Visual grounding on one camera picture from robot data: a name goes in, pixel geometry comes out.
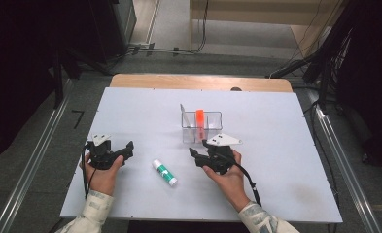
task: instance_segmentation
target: metal frame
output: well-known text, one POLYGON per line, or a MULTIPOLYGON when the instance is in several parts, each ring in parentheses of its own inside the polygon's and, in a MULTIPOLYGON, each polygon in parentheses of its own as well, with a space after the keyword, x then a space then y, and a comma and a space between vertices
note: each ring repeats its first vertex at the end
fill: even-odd
MULTIPOLYGON (((318 100, 318 95, 314 92, 308 92, 309 99, 312 103, 318 100)), ((365 196, 363 189, 358 181, 357 176, 354 173, 354 170, 351 164, 348 161, 348 158, 342 149, 341 144, 339 143, 338 138, 335 135, 335 132, 330 124, 330 118, 327 115, 324 115, 323 111, 319 108, 316 109, 318 120, 321 123, 321 126, 324 130, 327 141, 330 144, 330 149, 336 160, 336 163, 341 171, 342 177, 349 189, 352 199, 354 200, 355 207, 357 208, 358 213, 360 214, 361 220, 365 226, 366 232, 368 233, 381 233, 382 229, 379 225, 378 220, 376 219, 369 202, 365 196)))
POLYGON ((63 115, 63 112, 66 109, 70 93, 74 87, 73 82, 74 81, 70 79, 67 80, 66 85, 64 86, 64 99, 58 108, 53 110, 51 118, 49 119, 49 122, 46 125, 35 150, 30 156, 29 161, 23 170, 23 173, 18 179, 18 182, 11 195, 9 196, 8 202, 6 203, 2 215, 0 216, 0 232, 9 232, 10 227, 15 220, 18 209, 24 200, 24 196, 26 195, 26 192, 29 189, 30 184, 32 183, 36 174, 36 171, 39 168, 43 157, 45 156, 46 149, 48 148, 52 139, 54 130, 56 129, 63 115))

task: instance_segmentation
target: hand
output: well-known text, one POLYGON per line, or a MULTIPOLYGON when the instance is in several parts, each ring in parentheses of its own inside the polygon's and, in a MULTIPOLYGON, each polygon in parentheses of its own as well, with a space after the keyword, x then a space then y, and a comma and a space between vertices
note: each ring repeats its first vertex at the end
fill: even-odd
MULTIPOLYGON (((241 164, 241 154, 236 150, 232 151, 236 163, 241 164)), ((203 166, 203 171, 218 185, 226 199, 238 213, 251 201, 245 193, 243 186, 244 175, 238 167, 232 166, 223 175, 215 173, 214 170, 208 166, 203 166)))
POLYGON ((115 189, 116 174, 123 164, 123 156, 119 156, 108 170, 96 169, 95 171, 95 168, 88 163, 89 160, 90 153, 85 156, 84 161, 90 189, 112 196, 115 189))

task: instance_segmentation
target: sleeve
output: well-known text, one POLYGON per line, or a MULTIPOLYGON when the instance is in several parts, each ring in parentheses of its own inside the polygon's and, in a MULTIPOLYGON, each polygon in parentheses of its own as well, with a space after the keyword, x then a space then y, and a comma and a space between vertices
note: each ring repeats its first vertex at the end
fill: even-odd
POLYGON ((101 232, 102 225, 112 208, 113 200, 112 196, 91 190, 82 214, 56 233, 101 232))
POLYGON ((256 202, 249 202, 241 212, 239 217, 248 228, 250 233, 298 233, 289 223, 276 216, 270 215, 256 202))

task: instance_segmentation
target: glue stick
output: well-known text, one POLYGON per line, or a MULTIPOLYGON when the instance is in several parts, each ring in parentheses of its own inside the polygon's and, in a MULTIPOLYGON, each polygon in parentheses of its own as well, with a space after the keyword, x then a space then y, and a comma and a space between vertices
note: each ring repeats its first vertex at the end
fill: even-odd
POLYGON ((169 185, 173 186, 178 181, 158 159, 155 159, 152 162, 152 165, 160 173, 160 175, 169 183, 169 185))

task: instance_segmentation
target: transparent box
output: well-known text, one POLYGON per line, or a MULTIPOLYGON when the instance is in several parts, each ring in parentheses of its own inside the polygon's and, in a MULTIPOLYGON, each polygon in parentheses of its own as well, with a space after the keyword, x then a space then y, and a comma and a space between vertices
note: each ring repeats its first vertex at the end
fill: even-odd
POLYGON ((203 128, 199 128, 196 124, 196 112, 182 113, 182 138, 184 143, 202 143, 202 139, 210 139, 221 133, 221 112, 204 112, 203 116, 203 128))

